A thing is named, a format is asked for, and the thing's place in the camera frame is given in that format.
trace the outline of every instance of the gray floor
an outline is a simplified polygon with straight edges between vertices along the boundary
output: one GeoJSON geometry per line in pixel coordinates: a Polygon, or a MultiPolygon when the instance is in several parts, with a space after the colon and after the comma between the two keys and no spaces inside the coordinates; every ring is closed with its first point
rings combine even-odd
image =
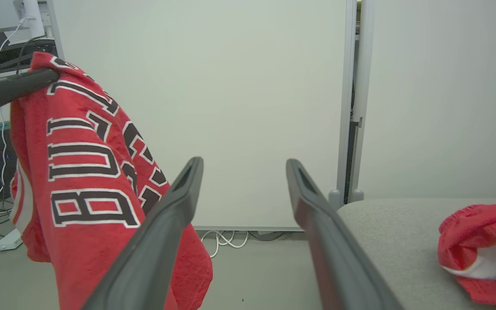
{"type": "MultiPolygon", "coordinates": [[[[10,222],[0,233],[12,230],[10,222]]],[[[215,238],[205,245],[213,253],[215,238]]],[[[244,241],[238,234],[234,244],[244,241]]],[[[309,246],[302,233],[277,241],[250,237],[241,249],[221,247],[213,259],[214,279],[201,310],[319,309],[319,292],[309,246]]],[[[55,274],[51,264],[26,257],[26,247],[0,252],[0,310],[58,309],[55,274]]]]}

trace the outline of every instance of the red cloth on table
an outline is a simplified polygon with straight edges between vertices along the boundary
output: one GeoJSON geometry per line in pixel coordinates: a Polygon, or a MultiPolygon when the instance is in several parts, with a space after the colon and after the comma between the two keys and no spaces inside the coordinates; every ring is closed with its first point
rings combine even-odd
{"type": "Polygon", "coordinates": [[[496,251],[496,205],[473,205],[459,210],[441,224],[439,232],[437,251],[441,266],[447,271],[453,269],[450,272],[455,274],[474,269],[472,277],[455,275],[456,280],[473,301],[496,304],[496,253],[484,254],[484,249],[496,251]]]}
{"type": "MultiPolygon", "coordinates": [[[[78,310],[170,185],[133,123],[95,81],[47,53],[34,54],[31,69],[40,68],[61,76],[11,104],[18,156],[11,218],[28,257],[53,264],[61,310],[78,310]]],[[[189,225],[166,309],[199,308],[211,280],[212,261],[189,225]]]]}

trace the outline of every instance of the white partition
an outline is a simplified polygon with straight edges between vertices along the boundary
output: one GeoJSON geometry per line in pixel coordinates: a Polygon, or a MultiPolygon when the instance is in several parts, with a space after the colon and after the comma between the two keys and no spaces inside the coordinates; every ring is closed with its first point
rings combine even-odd
{"type": "Polygon", "coordinates": [[[285,161],[336,188],[345,0],[54,0],[63,55],[168,178],[205,160],[193,224],[297,229],[285,161]]]}
{"type": "Polygon", "coordinates": [[[365,198],[495,198],[496,2],[369,1],[355,187],[365,198]]]}

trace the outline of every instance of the red jersey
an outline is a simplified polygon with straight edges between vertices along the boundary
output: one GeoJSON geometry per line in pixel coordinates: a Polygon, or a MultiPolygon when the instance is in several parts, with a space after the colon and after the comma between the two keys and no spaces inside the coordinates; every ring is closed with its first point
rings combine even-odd
{"type": "MultiPolygon", "coordinates": [[[[60,79],[11,104],[18,157],[12,223],[28,257],[53,264],[62,310],[78,310],[169,182],[122,108],[85,72],[47,53],[31,69],[60,79]]],[[[166,309],[197,309],[212,261],[189,225],[166,309]]]]}

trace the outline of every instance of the gray fabric surface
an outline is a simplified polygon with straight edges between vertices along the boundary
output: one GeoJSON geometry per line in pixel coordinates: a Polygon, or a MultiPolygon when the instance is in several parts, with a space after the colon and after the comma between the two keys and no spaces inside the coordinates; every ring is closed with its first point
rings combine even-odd
{"type": "Polygon", "coordinates": [[[457,210],[496,199],[376,199],[343,206],[338,215],[406,310],[477,309],[437,262],[439,225],[457,210]]]}

